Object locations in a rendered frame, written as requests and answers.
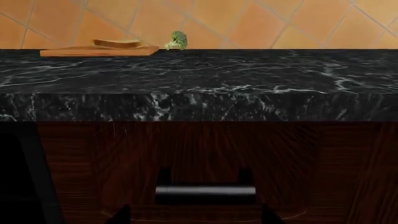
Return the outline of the black appliance panel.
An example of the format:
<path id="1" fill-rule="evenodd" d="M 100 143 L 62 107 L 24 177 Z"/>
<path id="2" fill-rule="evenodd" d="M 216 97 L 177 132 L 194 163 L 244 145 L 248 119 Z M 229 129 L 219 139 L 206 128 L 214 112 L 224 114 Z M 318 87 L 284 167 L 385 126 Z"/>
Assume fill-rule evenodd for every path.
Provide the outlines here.
<path id="1" fill-rule="evenodd" d="M 65 224 L 35 123 L 0 122 L 0 224 Z"/>

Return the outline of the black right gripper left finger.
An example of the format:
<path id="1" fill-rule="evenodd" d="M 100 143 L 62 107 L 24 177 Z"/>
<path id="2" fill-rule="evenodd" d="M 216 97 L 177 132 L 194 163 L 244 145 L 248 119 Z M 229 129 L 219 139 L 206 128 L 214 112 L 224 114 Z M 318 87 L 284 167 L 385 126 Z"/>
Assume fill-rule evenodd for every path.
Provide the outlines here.
<path id="1" fill-rule="evenodd" d="M 107 220 L 107 224 L 131 224 L 131 209 L 129 205 L 125 205 Z"/>

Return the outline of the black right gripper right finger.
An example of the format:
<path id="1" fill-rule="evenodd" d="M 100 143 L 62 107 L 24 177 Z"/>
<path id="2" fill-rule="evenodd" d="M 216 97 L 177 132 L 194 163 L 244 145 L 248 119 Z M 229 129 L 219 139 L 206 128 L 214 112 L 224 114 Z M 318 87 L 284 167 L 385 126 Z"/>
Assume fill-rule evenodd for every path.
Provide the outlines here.
<path id="1" fill-rule="evenodd" d="M 262 224 L 284 224 L 284 221 L 273 212 L 266 204 L 261 207 L 261 223 Z"/>

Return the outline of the black marble counter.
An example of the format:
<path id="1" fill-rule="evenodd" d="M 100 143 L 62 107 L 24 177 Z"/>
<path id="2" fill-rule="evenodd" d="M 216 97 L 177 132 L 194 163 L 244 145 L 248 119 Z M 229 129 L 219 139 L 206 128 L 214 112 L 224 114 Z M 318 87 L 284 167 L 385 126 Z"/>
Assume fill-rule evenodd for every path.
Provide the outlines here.
<path id="1" fill-rule="evenodd" d="M 0 50 L 0 121 L 398 121 L 398 50 Z"/>

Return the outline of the slice of bread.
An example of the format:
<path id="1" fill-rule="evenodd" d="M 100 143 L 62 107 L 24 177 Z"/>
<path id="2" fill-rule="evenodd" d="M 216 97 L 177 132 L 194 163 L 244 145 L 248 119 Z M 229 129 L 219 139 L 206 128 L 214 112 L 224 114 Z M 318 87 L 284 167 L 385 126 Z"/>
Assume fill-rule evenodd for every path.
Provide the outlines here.
<path id="1" fill-rule="evenodd" d="M 139 48 L 143 46 L 140 40 L 101 40 L 94 39 L 91 41 L 93 46 L 114 48 L 114 49 L 130 49 Z"/>

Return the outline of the dark wood cabinet drawer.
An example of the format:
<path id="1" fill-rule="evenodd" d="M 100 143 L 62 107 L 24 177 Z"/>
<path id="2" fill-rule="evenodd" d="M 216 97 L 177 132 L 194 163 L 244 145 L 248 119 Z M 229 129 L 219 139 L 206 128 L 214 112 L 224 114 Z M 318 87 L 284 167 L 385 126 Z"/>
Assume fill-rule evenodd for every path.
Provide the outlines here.
<path id="1" fill-rule="evenodd" d="M 65 224 L 104 224 L 130 205 L 131 224 L 398 224 L 398 123 L 39 123 Z M 155 202 L 173 184 L 228 184 L 251 169 L 254 205 Z"/>

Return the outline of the green broccoli floret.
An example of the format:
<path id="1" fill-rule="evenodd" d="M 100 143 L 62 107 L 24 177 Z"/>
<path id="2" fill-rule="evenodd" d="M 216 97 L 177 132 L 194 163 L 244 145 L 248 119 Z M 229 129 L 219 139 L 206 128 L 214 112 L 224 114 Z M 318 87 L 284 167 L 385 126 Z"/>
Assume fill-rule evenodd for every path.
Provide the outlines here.
<path id="1" fill-rule="evenodd" d="M 171 35 L 171 41 L 165 44 L 166 50 L 178 48 L 179 50 L 185 50 L 188 45 L 187 35 L 181 31 L 173 31 Z"/>

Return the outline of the wooden cutting board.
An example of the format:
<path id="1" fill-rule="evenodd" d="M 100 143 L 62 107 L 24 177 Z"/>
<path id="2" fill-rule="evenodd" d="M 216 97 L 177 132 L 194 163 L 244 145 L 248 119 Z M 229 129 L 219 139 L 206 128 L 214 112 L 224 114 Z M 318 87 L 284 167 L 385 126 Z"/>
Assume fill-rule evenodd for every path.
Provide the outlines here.
<path id="1" fill-rule="evenodd" d="M 41 57 L 113 57 L 113 56 L 148 56 L 156 53 L 158 46 L 143 46 L 130 49 L 112 49 L 98 46 L 69 47 L 62 49 L 41 50 Z"/>

